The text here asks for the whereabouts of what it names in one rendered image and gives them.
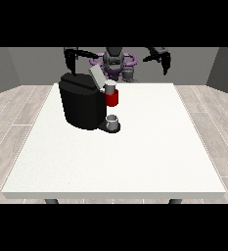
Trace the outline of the small grey coffee pod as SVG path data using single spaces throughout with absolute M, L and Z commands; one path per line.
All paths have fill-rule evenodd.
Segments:
M 108 79 L 105 81 L 105 93 L 114 94 L 116 82 L 114 80 Z

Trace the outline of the pale grey machine lid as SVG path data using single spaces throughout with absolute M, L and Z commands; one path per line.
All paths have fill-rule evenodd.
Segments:
M 105 85 L 106 78 L 99 65 L 95 65 L 89 69 L 89 74 L 93 77 L 95 84 L 99 89 Z

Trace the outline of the red pod holder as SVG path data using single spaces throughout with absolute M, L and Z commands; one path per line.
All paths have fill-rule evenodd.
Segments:
M 118 90 L 114 91 L 114 94 L 106 94 L 106 105 L 109 107 L 114 107 L 118 104 Z

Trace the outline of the black coffee machine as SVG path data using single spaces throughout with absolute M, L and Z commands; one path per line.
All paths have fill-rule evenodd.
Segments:
M 66 73 L 61 77 L 59 89 L 66 120 L 80 129 L 101 129 L 108 133 L 120 131 L 107 129 L 106 93 L 101 91 L 91 75 Z

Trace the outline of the small grey cup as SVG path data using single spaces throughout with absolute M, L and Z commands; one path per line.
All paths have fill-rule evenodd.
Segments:
M 107 129 L 115 130 L 118 127 L 118 118 L 116 115 L 108 115 L 106 117 Z

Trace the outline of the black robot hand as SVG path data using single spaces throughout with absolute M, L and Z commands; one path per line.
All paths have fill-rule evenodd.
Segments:
M 171 65 L 171 55 L 165 47 L 148 47 L 150 55 L 143 59 L 144 62 L 157 61 L 161 63 L 163 74 L 166 75 Z
M 89 59 L 98 59 L 99 56 L 93 52 L 79 50 L 77 47 L 65 47 L 64 55 L 67 68 L 71 71 L 73 75 L 76 75 L 75 72 L 75 61 L 79 57 L 85 57 Z

